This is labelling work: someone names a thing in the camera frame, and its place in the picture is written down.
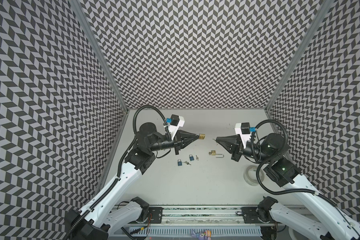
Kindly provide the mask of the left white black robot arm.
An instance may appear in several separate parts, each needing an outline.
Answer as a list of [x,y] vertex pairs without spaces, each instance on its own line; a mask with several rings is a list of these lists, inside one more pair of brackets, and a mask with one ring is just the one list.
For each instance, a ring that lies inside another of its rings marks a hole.
[[[137,126],[139,113],[152,109],[163,121],[165,134],[157,131],[154,123]],[[140,198],[131,200],[128,205],[112,212],[113,207],[124,195],[126,190],[139,179],[157,158],[155,152],[161,150],[179,151],[196,140],[203,140],[204,134],[192,134],[183,131],[185,120],[182,116],[171,115],[165,118],[163,113],[154,106],[140,107],[133,117],[134,138],[119,163],[114,177],[85,204],[79,211],[70,210],[65,216],[68,229],[65,240],[106,240],[110,230],[117,230],[126,224],[147,218],[149,205]]]

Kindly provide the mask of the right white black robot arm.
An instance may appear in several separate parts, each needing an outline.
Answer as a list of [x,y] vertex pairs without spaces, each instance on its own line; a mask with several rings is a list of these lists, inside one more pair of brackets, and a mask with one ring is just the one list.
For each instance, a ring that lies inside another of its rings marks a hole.
[[[289,136],[280,122],[264,120],[255,127],[238,123],[235,135],[217,137],[215,141],[232,155],[232,160],[247,157],[257,164],[256,181],[269,194],[257,206],[260,222],[281,223],[310,240],[360,240],[360,223],[348,217],[285,158]],[[295,196],[317,220],[296,213],[275,199],[288,194]]]

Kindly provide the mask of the blue padlock with keys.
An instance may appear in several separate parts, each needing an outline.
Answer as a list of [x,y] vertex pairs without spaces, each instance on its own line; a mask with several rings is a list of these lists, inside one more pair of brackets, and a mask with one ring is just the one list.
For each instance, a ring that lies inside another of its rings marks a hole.
[[181,166],[183,166],[183,165],[192,165],[190,162],[188,162],[188,161],[182,161],[182,160],[180,160],[180,159],[178,159],[177,160],[177,165],[178,165],[178,167],[181,167]]

